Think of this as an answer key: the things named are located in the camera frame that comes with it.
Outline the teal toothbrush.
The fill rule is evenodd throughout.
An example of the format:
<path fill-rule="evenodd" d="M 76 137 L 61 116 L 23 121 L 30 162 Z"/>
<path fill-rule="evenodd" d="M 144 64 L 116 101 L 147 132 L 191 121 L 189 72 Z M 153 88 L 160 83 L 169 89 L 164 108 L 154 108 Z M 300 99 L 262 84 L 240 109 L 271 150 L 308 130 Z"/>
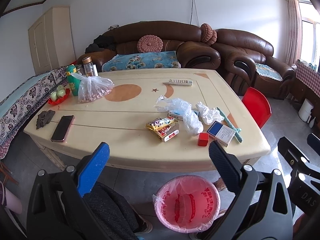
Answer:
<path fill-rule="evenodd" d="M 243 138 L 240 135 L 241 129 L 240 128 L 236 128 L 232 124 L 231 120 L 227 117 L 227 115 L 225 115 L 225 113 L 221 109 L 219 109 L 219 107 L 217 107 L 217 110 L 220 112 L 220 115 L 224 118 L 224 121 L 226 122 L 227 126 L 235 131 L 235 137 L 238 140 L 238 142 L 242 143 L 243 142 Z"/>

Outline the pink curtain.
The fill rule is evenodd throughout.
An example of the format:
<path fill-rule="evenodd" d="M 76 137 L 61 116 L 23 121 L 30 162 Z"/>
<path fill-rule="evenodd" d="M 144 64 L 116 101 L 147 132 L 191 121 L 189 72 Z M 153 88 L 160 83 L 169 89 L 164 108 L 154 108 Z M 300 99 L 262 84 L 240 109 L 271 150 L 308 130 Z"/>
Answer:
<path fill-rule="evenodd" d="M 298 0 L 288 0 L 289 25 L 286 46 L 286 64 L 292 66 L 301 56 L 302 17 Z"/>

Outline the crumpled clear plastic bag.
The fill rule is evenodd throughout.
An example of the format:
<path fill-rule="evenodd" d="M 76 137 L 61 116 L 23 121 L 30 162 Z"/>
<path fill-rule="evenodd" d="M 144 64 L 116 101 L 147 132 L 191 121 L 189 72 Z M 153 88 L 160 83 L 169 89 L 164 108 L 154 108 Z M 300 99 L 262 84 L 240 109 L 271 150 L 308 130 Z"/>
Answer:
<path fill-rule="evenodd" d="M 176 112 L 183 120 L 185 130 L 189 135 L 196 136 L 203 132 L 204 126 L 192 109 L 192 105 L 180 98 L 169 99 L 161 95 L 155 105 L 159 112 Z"/>

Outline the white remote control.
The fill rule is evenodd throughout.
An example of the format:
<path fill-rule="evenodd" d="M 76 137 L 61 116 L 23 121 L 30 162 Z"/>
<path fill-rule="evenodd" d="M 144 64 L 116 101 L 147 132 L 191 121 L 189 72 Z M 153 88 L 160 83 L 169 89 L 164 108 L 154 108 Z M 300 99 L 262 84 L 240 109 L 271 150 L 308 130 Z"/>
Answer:
<path fill-rule="evenodd" d="M 168 81 L 165 81 L 164 84 L 171 86 L 192 86 L 193 81 L 187 79 L 169 79 Z"/>

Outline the red checkered tablecloth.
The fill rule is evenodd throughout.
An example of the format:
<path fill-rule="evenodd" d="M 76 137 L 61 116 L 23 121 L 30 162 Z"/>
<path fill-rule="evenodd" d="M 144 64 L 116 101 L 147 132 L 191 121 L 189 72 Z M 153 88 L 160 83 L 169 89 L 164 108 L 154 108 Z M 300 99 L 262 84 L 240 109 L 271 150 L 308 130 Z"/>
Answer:
<path fill-rule="evenodd" d="M 309 87 L 317 96 L 320 96 L 320 80 L 319 73 L 315 72 L 307 64 L 296 61 L 296 77 L 307 87 Z"/>

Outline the red plastic stool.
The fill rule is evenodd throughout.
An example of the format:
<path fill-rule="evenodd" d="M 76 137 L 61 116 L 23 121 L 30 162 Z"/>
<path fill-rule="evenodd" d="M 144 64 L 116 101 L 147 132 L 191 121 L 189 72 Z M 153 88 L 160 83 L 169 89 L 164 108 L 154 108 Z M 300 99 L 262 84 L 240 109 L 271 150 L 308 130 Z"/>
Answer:
<path fill-rule="evenodd" d="M 246 90 L 242 98 L 242 103 L 259 128 L 262 128 L 272 115 L 272 109 L 267 98 L 255 88 L 249 87 Z"/>

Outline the brown leather sofa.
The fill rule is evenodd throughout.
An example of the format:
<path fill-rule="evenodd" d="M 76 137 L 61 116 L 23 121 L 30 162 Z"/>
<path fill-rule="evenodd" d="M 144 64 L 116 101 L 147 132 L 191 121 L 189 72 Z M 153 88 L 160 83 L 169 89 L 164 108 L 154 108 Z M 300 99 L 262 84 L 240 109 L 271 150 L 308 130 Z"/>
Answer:
<path fill-rule="evenodd" d="M 211 47 L 216 32 L 207 24 L 201 27 L 173 21 L 142 21 L 110 29 L 90 44 L 77 59 L 82 64 L 90 57 L 97 70 L 117 55 L 147 53 L 174 54 L 173 67 L 216 70 L 220 54 Z"/>

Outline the pink round cushion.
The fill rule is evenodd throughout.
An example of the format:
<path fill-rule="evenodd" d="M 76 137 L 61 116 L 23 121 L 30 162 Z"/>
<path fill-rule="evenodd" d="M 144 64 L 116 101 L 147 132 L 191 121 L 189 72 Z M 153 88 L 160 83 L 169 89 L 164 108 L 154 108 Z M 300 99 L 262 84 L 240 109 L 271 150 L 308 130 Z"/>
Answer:
<path fill-rule="evenodd" d="M 137 43 L 140 53 L 159 53 L 162 51 L 163 41 L 155 35 L 145 35 Z"/>

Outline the yellow red snack wrapper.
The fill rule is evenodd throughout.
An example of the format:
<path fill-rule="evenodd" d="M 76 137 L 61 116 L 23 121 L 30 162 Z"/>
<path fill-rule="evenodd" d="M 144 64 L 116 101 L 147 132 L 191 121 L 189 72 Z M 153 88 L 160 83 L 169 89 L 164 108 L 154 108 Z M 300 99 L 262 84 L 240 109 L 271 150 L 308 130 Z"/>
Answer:
<path fill-rule="evenodd" d="M 146 124 L 146 128 L 152 130 L 152 131 L 159 131 L 169 125 L 172 125 L 176 123 L 177 120 L 172 116 L 166 116 L 166 117 L 158 117 L 155 120 L 152 120 L 151 122 L 148 122 Z"/>

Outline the clear bag of peanuts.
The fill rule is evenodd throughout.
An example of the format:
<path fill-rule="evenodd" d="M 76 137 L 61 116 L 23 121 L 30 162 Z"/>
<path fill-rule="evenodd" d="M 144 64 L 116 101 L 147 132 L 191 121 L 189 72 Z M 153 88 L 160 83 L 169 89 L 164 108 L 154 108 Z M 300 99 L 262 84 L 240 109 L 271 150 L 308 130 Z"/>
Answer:
<path fill-rule="evenodd" d="M 84 76 L 72 73 L 72 77 L 80 80 L 78 88 L 78 103 L 93 102 L 112 92 L 112 80 L 100 76 Z"/>

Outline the green cartoon bottle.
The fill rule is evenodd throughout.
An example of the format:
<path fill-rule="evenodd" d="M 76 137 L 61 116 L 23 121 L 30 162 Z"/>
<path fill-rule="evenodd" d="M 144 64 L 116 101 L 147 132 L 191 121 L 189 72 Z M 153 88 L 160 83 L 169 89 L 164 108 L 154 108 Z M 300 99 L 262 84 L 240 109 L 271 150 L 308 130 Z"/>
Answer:
<path fill-rule="evenodd" d="M 78 96 L 79 85 L 81 80 L 72 76 L 72 73 L 76 73 L 76 66 L 74 64 L 67 66 L 66 75 L 73 96 Z"/>

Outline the crumpled white tissue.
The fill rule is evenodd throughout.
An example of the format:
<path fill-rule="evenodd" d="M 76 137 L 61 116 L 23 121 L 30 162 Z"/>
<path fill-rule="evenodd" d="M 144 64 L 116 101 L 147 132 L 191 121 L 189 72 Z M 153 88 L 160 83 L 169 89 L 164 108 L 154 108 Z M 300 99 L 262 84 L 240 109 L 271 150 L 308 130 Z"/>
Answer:
<path fill-rule="evenodd" d="M 206 125 L 212 125 L 215 121 L 222 122 L 224 120 L 224 117 L 220 114 L 220 111 L 217 108 L 210 109 L 202 102 L 198 102 L 196 104 L 196 108 Z"/>

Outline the small red box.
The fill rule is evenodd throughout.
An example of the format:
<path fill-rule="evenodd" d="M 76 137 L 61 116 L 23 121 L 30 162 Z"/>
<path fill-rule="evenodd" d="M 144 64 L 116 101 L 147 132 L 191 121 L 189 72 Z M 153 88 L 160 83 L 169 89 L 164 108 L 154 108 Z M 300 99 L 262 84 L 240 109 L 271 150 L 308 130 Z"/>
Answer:
<path fill-rule="evenodd" d="M 209 142 L 209 134 L 208 133 L 200 133 L 198 137 L 197 144 L 202 147 L 206 147 Z"/>

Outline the glass jar gold lid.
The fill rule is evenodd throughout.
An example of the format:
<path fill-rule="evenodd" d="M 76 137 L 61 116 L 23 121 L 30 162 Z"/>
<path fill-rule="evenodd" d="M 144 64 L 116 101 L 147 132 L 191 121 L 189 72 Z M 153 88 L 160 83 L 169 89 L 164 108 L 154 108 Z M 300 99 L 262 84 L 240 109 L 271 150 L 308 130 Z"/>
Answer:
<path fill-rule="evenodd" d="M 93 64 L 90 56 L 83 58 L 82 63 L 87 76 L 98 76 L 96 66 Z"/>

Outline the red fruit plate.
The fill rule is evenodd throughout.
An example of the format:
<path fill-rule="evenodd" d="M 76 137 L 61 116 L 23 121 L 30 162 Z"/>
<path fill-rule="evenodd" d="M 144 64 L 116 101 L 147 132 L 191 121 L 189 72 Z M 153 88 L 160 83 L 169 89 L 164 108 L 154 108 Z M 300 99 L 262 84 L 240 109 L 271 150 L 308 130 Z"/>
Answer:
<path fill-rule="evenodd" d="M 56 90 L 50 94 L 48 103 L 50 105 L 58 105 L 64 102 L 70 95 L 71 90 L 63 85 L 57 86 Z"/>

